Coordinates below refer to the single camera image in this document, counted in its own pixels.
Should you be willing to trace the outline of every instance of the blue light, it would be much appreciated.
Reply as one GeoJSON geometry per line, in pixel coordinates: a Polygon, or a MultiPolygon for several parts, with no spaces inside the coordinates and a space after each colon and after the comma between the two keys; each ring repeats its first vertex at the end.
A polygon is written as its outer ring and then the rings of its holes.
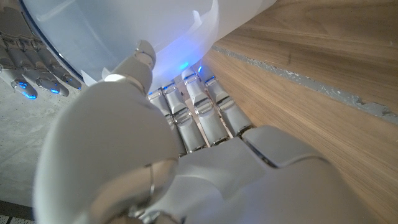
{"type": "Polygon", "coordinates": [[[212,76],[211,78],[207,79],[207,80],[205,81],[205,83],[207,83],[208,81],[210,81],[210,80],[212,80],[212,79],[214,79],[214,78],[215,78],[215,76],[212,76]]]}
{"type": "Polygon", "coordinates": [[[189,65],[189,63],[188,63],[188,62],[185,62],[184,64],[182,64],[182,65],[180,66],[180,69],[183,70],[183,69],[187,68],[188,65],[189,65]]]}
{"type": "Polygon", "coordinates": [[[36,96],[35,96],[35,95],[29,95],[29,94],[27,94],[26,92],[22,92],[22,94],[23,94],[24,96],[26,96],[26,98],[28,98],[28,99],[31,99],[31,100],[36,99],[36,96]]]}

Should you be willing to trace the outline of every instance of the translucent white object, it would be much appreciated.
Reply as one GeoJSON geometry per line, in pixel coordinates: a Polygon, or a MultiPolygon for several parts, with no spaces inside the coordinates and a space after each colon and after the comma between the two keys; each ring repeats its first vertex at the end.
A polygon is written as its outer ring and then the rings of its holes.
{"type": "Polygon", "coordinates": [[[57,52],[85,79],[102,80],[138,40],[156,51],[150,90],[201,59],[212,44],[276,0],[35,0],[24,4],[57,52]]]}

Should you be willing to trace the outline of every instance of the wood grain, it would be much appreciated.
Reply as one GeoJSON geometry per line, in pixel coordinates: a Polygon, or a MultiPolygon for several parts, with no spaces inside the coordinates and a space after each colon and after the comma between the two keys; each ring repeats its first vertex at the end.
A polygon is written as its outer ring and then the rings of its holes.
{"type": "Polygon", "coordinates": [[[256,126],[318,149],[383,222],[398,223],[398,126],[214,50],[203,62],[256,126]]]}
{"type": "Polygon", "coordinates": [[[398,113],[398,2],[278,0],[215,45],[398,113]]]}

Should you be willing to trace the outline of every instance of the concrete floor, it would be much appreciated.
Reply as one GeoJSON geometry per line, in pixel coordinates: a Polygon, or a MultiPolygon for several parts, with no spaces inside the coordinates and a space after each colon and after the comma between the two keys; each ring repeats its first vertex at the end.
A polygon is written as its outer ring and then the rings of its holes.
{"type": "Polygon", "coordinates": [[[68,85],[69,96],[35,86],[28,100],[0,79],[0,200],[32,206],[32,184],[44,137],[54,118],[82,90],[68,85]]]}

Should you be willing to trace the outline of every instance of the robotic hand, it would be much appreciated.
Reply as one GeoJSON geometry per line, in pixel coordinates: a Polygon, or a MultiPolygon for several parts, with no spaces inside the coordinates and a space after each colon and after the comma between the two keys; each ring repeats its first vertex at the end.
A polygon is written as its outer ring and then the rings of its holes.
{"type": "Polygon", "coordinates": [[[176,84],[146,96],[154,64],[142,41],[58,117],[35,179],[39,223],[375,222],[319,152],[254,128],[206,66],[183,72],[203,137],[176,84]]]}

